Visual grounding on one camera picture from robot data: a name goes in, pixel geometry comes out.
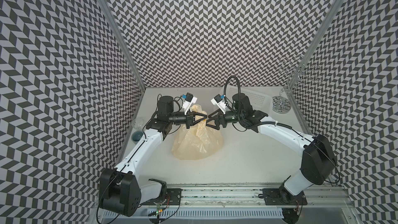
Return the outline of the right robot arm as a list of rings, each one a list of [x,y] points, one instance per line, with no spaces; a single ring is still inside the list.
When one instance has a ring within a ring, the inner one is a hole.
[[[266,190],[264,198],[281,205],[304,205],[304,190],[312,185],[322,185],[337,168],[336,156],[325,136],[301,133],[265,112],[254,110],[247,95],[233,95],[231,106],[227,105],[226,96],[219,94],[212,98],[211,103],[218,109],[208,115],[207,127],[219,130],[229,123],[239,123],[247,130],[279,141],[301,157],[301,167],[297,172],[283,181],[279,188]]]

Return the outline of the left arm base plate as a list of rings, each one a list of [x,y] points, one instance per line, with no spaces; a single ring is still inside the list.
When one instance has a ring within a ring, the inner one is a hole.
[[[164,196],[160,196],[156,199],[151,199],[143,205],[157,205],[157,204],[162,204],[162,205],[169,205],[169,206],[179,206],[181,202],[181,196],[182,196],[182,189],[181,188],[170,188],[167,189],[166,194]]]

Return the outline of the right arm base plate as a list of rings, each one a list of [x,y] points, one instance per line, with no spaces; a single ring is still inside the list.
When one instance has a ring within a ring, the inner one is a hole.
[[[294,196],[285,189],[263,188],[262,195],[266,205],[284,205],[284,206],[308,205],[308,202],[306,200],[303,191],[300,192],[298,195]]]

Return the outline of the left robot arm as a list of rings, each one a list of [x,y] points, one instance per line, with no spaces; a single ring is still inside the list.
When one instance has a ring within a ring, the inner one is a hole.
[[[103,170],[99,178],[99,208],[130,217],[141,204],[166,198],[165,181],[152,178],[141,186],[138,179],[144,164],[174,125],[190,128],[207,118],[205,114],[190,111],[196,97],[186,93],[181,98],[182,106],[175,110],[176,99],[160,97],[155,112],[143,128],[143,136],[133,150],[113,169]]]

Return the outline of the banana print plastic bag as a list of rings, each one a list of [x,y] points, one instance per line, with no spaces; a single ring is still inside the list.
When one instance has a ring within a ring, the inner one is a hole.
[[[172,146],[172,154],[180,160],[205,159],[223,147],[221,131],[199,126],[189,129],[183,125],[176,133]]]

